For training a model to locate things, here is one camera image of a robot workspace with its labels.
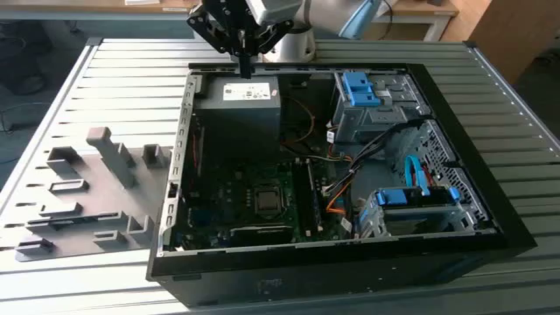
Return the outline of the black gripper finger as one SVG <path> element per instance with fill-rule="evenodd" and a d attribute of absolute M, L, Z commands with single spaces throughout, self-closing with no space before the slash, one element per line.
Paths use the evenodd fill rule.
<path fill-rule="evenodd" d="M 211 23 L 206 11 L 193 12 L 186 22 L 189 27 L 209 43 L 218 53 L 227 53 L 237 60 L 238 74 L 246 78 L 246 56 L 239 41 L 239 30 L 233 26 L 229 18 Z"/>
<path fill-rule="evenodd" d="M 294 25 L 293 20 L 286 20 L 271 26 L 259 26 L 254 21 L 245 25 L 245 78 L 250 79 L 253 73 L 253 57 L 266 53 L 287 34 Z"/>

